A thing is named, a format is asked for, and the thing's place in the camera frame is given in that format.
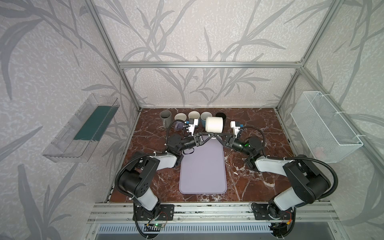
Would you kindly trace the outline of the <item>cream white mug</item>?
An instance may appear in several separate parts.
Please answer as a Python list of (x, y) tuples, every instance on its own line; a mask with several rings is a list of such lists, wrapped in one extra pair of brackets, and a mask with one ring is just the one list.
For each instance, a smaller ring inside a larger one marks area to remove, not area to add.
[(222, 133), (224, 121), (221, 117), (207, 117), (205, 130), (207, 133)]

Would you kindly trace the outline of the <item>black mug white rim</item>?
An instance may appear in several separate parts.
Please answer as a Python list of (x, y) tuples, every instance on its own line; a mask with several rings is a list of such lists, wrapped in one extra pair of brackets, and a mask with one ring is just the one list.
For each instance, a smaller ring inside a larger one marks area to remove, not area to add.
[(223, 120), (226, 120), (227, 116), (224, 113), (216, 113), (215, 117), (222, 118)]

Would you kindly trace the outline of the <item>light blue mug front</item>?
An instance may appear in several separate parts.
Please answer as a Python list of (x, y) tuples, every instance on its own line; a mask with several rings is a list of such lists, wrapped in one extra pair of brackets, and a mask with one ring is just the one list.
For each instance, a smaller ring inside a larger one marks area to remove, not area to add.
[(198, 111), (191, 111), (188, 114), (188, 119), (190, 124), (199, 124), (200, 123), (200, 113)]

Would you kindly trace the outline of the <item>lilac purple mug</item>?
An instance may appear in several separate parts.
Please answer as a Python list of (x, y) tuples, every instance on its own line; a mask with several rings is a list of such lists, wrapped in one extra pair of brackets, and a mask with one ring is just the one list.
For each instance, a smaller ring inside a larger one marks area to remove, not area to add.
[(184, 113), (178, 113), (175, 115), (174, 120), (180, 120), (181, 122), (175, 123), (175, 130), (181, 131), (184, 128), (185, 122), (187, 120), (187, 115)]

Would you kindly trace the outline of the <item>grey mug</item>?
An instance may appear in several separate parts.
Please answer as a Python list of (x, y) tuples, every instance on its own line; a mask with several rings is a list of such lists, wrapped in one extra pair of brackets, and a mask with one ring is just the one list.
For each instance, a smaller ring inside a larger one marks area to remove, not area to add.
[(162, 120), (163, 128), (167, 129), (173, 122), (172, 113), (169, 110), (164, 110), (160, 113), (160, 118)]

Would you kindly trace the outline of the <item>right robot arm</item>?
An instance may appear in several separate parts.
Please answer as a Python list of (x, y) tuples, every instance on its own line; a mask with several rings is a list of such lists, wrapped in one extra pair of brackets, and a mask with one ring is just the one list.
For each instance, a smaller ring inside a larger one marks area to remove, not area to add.
[(233, 134), (215, 133), (214, 137), (225, 147), (247, 156), (245, 163), (252, 171), (272, 173), (286, 177), (290, 188), (269, 201), (266, 211), (270, 218), (278, 219), (283, 212), (314, 203), (333, 194), (339, 178), (327, 163), (305, 155), (273, 157), (265, 154), (266, 137), (240, 140), (247, 127), (236, 127)]

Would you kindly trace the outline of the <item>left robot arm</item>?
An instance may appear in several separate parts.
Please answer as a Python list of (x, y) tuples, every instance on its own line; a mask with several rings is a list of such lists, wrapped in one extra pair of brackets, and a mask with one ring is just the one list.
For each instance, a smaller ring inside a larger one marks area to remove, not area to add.
[[(171, 127), (175, 123), (182, 123), (191, 136), (182, 138), (178, 134), (170, 136)], [(183, 151), (203, 146), (215, 136), (214, 133), (194, 133), (195, 124), (181, 120), (174, 120), (166, 128), (166, 149), (162, 153), (135, 154), (131, 160), (118, 171), (114, 188), (121, 194), (128, 196), (134, 207), (142, 208), (144, 212), (157, 215), (161, 201), (153, 193), (151, 184), (159, 170), (172, 169), (181, 164)]]

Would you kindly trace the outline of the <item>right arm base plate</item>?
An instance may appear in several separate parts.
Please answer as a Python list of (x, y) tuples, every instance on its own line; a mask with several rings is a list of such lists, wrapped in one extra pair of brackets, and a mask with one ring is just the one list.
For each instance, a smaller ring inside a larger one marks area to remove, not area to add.
[(293, 210), (280, 210), (275, 204), (251, 204), (252, 212), (256, 220), (291, 221)]

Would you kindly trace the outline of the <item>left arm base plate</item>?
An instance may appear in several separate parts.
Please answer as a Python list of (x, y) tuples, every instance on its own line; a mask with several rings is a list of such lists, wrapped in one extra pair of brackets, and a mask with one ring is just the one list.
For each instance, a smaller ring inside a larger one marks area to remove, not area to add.
[(139, 207), (134, 204), (134, 221), (172, 221), (174, 218), (175, 205), (157, 204), (152, 210), (147, 210), (144, 207)]

